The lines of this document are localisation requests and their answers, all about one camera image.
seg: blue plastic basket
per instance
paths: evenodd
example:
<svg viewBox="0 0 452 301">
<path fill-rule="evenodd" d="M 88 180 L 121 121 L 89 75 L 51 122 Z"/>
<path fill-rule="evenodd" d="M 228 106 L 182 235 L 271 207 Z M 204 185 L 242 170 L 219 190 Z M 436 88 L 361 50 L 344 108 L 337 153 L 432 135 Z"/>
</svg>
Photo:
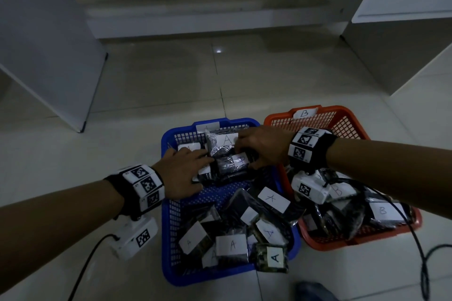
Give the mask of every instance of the blue plastic basket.
<svg viewBox="0 0 452 301">
<path fill-rule="evenodd" d="M 190 126 L 176 127 L 168 130 L 162 137 L 161 149 L 162 156 L 169 147 L 177 149 L 179 144 L 189 143 L 193 141 L 206 142 L 203 133 L 198 133 L 197 125 L 219 122 L 220 128 L 259 126 L 259 123 L 251 118 L 241 118 L 229 120 L 228 118 L 206 120 L 193 123 Z M 279 182 L 279 176 L 274 167 L 268 168 L 264 171 L 264 176 L 268 187 L 277 189 L 282 194 L 283 189 Z M 226 276 L 244 273 L 246 271 L 254 270 L 253 264 L 241 265 L 239 267 L 230 269 L 181 269 L 181 256 L 183 255 L 176 237 L 177 230 L 181 226 L 181 209 L 193 204 L 204 202 L 216 202 L 218 209 L 222 209 L 223 205 L 229 200 L 238 188 L 247 188 L 247 182 L 234 182 L 223 187 L 205 188 L 201 193 L 183 200 L 168 200 L 165 199 L 162 204 L 162 270 L 163 275 L 167 281 L 174 286 L 187 286 L 189 284 L 198 283 L 202 281 L 214 280 Z M 289 251 L 289 259 L 295 258 L 298 250 L 301 247 L 300 235 L 297 227 L 293 226 L 293 246 Z"/>
</svg>

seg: white device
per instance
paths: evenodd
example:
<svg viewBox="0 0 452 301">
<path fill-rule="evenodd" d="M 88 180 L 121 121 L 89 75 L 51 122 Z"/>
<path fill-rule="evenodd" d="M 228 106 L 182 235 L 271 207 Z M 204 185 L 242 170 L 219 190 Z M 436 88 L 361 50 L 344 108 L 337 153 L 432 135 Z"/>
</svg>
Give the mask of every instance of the white device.
<svg viewBox="0 0 452 301">
<path fill-rule="evenodd" d="M 316 175 L 306 175 L 303 171 L 297 173 L 292 180 L 292 189 L 318 205 L 322 205 L 330 195 L 331 185 L 324 187 L 325 182 Z"/>
<path fill-rule="evenodd" d="M 115 235 L 119 241 L 109 238 L 113 254 L 122 260 L 132 258 L 157 234 L 155 218 L 144 214 L 138 221 L 129 221 Z"/>
</svg>

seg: orange plastic basket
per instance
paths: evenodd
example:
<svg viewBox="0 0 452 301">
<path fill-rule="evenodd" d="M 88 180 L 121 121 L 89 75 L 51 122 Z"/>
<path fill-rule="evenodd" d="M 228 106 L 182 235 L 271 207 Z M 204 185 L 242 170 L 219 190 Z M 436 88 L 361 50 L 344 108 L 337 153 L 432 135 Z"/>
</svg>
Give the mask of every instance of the orange plastic basket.
<svg viewBox="0 0 452 301">
<path fill-rule="evenodd" d="M 317 108 L 317 112 L 312 117 L 302 119 L 293 118 L 293 115 L 298 110 L 315 108 Z M 343 106 L 322 107 L 321 105 L 315 105 L 291 109 L 289 112 L 269 115 L 265 118 L 263 124 L 282 127 L 290 131 L 298 131 L 303 126 L 328 128 L 338 137 L 370 140 L 369 136 L 364 131 L 352 111 Z M 294 193 L 283 165 L 278 166 L 278 172 L 280 174 L 281 183 L 286 195 L 291 200 L 294 200 Z M 412 226 L 416 230 L 422 226 L 422 216 L 419 209 L 414 207 L 413 210 L 414 219 Z M 302 218 L 298 220 L 298 226 L 307 244 L 313 249 L 320 251 L 329 251 L 345 246 L 358 245 L 369 241 L 393 237 L 400 233 L 410 231 L 407 225 L 400 225 L 394 230 L 380 230 L 371 226 L 363 225 L 358 230 L 358 234 L 352 240 L 346 241 L 342 236 L 311 237 Z"/>
</svg>

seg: black wristband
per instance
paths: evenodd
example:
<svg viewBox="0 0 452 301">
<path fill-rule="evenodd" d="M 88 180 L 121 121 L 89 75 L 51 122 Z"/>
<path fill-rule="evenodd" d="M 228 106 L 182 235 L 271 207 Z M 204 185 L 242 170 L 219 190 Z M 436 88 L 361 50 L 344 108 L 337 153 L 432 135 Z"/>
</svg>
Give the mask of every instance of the black wristband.
<svg viewBox="0 0 452 301">
<path fill-rule="evenodd" d="M 337 136 L 328 130 L 303 127 L 292 139 L 289 146 L 289 160 L 292 167 L 299 170 L 328 168 L 326 151 Z"/>
<path fill-rule="evenodd" d="M 118 215 L 130 216 L 132 220 L 160 206 L 165 198 L 161 176 L 146 165 L 124 168 L 105 180 L 124 198 L 124 205 Z"/>
</svg>

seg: tiled floor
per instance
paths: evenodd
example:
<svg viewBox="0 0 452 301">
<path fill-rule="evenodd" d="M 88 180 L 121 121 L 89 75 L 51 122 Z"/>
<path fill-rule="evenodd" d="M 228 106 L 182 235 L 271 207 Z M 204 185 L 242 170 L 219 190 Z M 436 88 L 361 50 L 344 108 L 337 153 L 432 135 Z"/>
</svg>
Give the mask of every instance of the tiled floor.
<svg viewBox="0 0 452 301">
<path fill-rule="evenodd" d="M 354 112 L 372 139 L 452 149 L 452 75 L 420 77 L 388 97 L 337 34 L 323 28 L 137 40 L 107 49 L 83 134 L 0 79 L 0 205 L 100 179 L 131 163 L 151 164 L 167 129 L 225 115 L 262 123 L 294 107 L 339 104 Z M 160 210 L 153 213 L 160 220 Z M 451 221 L 423 217 L 418 234 L 426 249 L 452 243 Z M 119 225 L 105 224 L 0 300 L 64 300 L 95 242 Z M 331 252 L 303 245 L 287 275 L 249 272 L 184 288 L 166 282 L 160 252 L 159 236 L 127 262 L 100 247 L 76 299 L 292 300 L 293 283 L 312 280 L 342 300 L 421 300 L 420 259 L 410 235 Z M 429 267 L 432 300 L 448 300 L 451 253 L 438 252 Z"/>
</svg>

